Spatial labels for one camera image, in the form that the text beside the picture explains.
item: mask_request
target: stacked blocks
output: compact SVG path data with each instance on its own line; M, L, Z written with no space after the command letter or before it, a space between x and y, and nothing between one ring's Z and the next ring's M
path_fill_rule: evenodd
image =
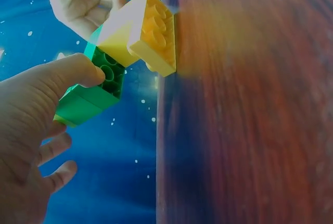
M120 100L125 67L139 59L163 77L176 72L174 17L161 0L131 0L111 12L84 54L106 76L103 84L75 85L59 101L55 120L75 127Z
M174 17L161 0L131 0L111 13L97 45L124 67L142 59L163 77L176 72Z
M92 88L70 87L59 101L55 120L75 127L100 114L120 100L125 68L98 47L91 56L93 64L105 73L105 81Z

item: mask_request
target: blue background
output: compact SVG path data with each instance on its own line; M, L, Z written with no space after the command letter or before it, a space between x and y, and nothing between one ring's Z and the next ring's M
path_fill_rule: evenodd
M86 42L55 19L49 0L0 1L0 80L60 52L84 51ZM79 167L51 197L46 224L156 223L157 75L141 61L126 72L120 103L69 129L72 148L42 167L44 175L67 159Z

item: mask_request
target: fingernail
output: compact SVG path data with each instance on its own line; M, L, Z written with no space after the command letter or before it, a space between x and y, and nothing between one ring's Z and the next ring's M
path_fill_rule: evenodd
M104 81L105 80L104 72L100 68L98 68L97 66L95 66L95 68L97 70L98 77L101 79L101 81Z

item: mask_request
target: white speck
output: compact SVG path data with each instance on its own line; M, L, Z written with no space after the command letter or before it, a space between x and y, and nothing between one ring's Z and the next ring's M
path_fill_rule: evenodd
M1 57L2 57L2 54L5 52L4 49L0 49L0 60L1 60Z
M59 60L59 59L62 59L62 58L65 58L66 56L64 55L63 52L60 52L56 58L56 60Z
M155 81L155 89L158 89L158 77L154 77L154 81Z

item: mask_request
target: yellow building block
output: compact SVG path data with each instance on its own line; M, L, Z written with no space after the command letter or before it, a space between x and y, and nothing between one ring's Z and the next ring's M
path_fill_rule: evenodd
M131 0L112 13L98 47L128 67L142 59L166 77L176 71L174 17L161 0Z

